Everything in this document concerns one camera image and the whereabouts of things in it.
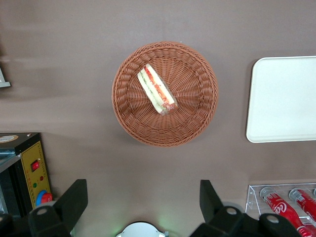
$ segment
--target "white object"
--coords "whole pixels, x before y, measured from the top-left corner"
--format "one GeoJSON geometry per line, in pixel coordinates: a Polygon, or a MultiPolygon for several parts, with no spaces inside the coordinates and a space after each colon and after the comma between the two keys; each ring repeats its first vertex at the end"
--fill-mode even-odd
{"type": "Polygon", "coordinates": [[[165,234],[149,223],[136,222],[127,226],[116,237],[165,237],[165,234]]]}
{"type": "Polygon", "coordinates": [[[11,86],[9,82],[5,82],[1,68],[0,68],[0,87],[11,86]]]}
{"type": "Polygon", "coordinates": [[[138,80],[156,111],[166,115],[177,108],[177,102],[162,78],[150,64],[137,74],[138,80]]]}
{"type": "Polygon", "coordinates": [[[246,135],[254,143],[316,140],[316,56],[255,63],[246,135]]]}

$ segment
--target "sandwich wrapper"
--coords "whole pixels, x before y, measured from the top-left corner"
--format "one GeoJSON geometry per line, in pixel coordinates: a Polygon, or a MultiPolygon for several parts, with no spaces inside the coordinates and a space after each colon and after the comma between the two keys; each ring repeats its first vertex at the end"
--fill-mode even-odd
{"type": "Polygon", "coordinates": [[[167,84],[150,64],[146,64],[137,77],[147,97],[160,115],[169,115],[178,110],[178,103],[167,84]]]}

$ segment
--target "yellow control panel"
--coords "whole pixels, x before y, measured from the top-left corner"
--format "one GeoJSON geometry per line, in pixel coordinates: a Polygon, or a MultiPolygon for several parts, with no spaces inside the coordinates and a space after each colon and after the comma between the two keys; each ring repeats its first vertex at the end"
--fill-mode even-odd
{"type": "Polygon", "coordinates": [[[21,162],[32,207],[51,201],[48,176],[40,141],[21,153],[21,162]]]}

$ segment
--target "coca-cola logo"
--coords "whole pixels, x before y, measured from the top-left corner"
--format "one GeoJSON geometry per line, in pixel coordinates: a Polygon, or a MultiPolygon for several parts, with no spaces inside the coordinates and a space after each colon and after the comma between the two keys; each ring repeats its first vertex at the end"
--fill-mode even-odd
{"type": "Polygon", "coordinates": [[[281,212],[285,212],[286,208],[287,208],[286,204],[284,202],[280,202],[278,205],[274,207],[273,211],[276,214],[280,214],[281,212]]]}

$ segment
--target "machine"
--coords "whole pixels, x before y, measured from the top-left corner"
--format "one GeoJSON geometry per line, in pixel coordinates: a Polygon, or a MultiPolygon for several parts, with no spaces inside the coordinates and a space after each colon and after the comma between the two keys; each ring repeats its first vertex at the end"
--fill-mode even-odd
{"type": "Polygon", "coordinates": [[[0,213],[13,219],[52,201],[39,133],[0,133],[0,213]]]}

